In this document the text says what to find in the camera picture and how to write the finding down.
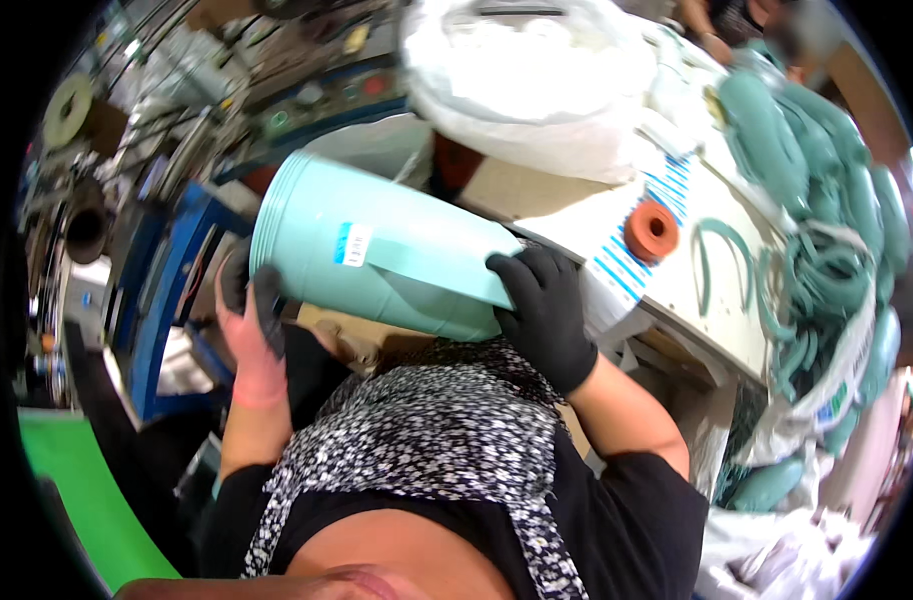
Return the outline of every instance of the teal plastic bucket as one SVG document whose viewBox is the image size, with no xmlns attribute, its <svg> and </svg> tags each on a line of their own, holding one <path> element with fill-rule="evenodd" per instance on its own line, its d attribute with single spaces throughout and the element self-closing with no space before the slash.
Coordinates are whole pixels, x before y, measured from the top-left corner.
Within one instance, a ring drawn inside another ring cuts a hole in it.
<svg viewBox="0 0 913 600">
<path fill-rule="evenodd" d="M 512 308 L 487 258 L 521 250 L 497 222 L 298 151 L 266 190 L 250 272 L 269 263 L 298 301 L 473 342 L 500 333 L 493 306 Z"/>
</svg>

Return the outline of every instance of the work glove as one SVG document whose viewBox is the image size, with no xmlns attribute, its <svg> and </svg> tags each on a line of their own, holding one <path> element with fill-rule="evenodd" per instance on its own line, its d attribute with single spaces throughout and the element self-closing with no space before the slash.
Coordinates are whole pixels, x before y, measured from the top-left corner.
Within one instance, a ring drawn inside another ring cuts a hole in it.
<svg viewBox="0 0 913 600">
<path fill-rule="evenodd" d="M 233 402 L 266 408 L 287 401 L 287 361 L 279 315 L 280 272 L 263 265 L 250 281 L 250 238 L 216 271 L 216 318 L 236 359 Z"/>
<path fill-rule="evenodd" d="M 494 254 L 486 268 L 495 272 L 515 311 L 495 306 L 503 335 L 561 396 L 576 390 L 597 362 L 597 345 L 583 331 L 583 301 L 577 268 L 546 247 L 528 247 L 515 256 Z"/>
</svg>

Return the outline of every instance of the green mat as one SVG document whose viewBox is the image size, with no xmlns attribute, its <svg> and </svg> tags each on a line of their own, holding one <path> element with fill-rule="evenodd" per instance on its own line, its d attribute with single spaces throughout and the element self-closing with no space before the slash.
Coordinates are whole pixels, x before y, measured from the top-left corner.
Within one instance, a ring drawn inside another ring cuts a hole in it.
<svg viewBox="0 0 913 600">
<path fill-rule="evenodd" d="M 20 410 L 19 433 L 33 472 L 56 484 L 80 544 L 112 594 L 134 579 L 180 577 L 130 510 L 89 421 Z"/>
</svg>

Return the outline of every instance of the lip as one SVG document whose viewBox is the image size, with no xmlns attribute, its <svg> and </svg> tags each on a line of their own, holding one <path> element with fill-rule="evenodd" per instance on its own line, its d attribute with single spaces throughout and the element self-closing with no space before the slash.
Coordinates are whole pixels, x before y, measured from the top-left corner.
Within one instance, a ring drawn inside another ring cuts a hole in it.
<svg viewBox="0 0 913 600">
<path fill-rule="evenodd" d="M 330 578 L 360 586 L 370 594 L 376 594 L 380 600 L 399 600 L 392 585 L 382 577 L 365 570 L 347 569 L 338 573 L 330 573 Z"/>
</svg>

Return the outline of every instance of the round disc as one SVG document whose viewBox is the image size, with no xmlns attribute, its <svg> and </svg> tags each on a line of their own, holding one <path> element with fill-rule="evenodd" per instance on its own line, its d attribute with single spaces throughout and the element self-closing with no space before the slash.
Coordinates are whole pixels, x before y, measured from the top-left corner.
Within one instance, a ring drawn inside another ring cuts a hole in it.
<svg viewBox="0 0 913 600">
<path fill-rule="evenodd" d="M 42 143 L 60 148 L 70 143 L 83 127 L 93 104 L 90 78 L 83 73 L 70 75 L 53 92 L 42 118 Z"/>
</svg>

